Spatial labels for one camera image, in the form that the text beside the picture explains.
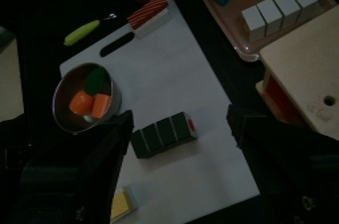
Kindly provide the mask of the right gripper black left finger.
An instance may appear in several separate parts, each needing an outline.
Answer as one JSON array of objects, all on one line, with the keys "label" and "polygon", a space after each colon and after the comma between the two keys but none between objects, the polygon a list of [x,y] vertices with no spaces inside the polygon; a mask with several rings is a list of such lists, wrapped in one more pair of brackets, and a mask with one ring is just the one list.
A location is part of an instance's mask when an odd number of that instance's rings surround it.
[{"label": "right gripper black left finger", "polygon": [[126,111],[30,161],[22,176],[18,224],[110,224],[133,128],[133,113]]}]

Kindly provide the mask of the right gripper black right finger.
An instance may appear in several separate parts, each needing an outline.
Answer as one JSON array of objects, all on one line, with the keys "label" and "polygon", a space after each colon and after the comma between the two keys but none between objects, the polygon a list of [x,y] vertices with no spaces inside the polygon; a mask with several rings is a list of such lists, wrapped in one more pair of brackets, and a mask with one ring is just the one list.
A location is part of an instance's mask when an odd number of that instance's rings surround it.
[{"label": "right gripper black right finger", "polygon": [[235,105],[227,121],[274,224],[339,224],[339,141]]}]

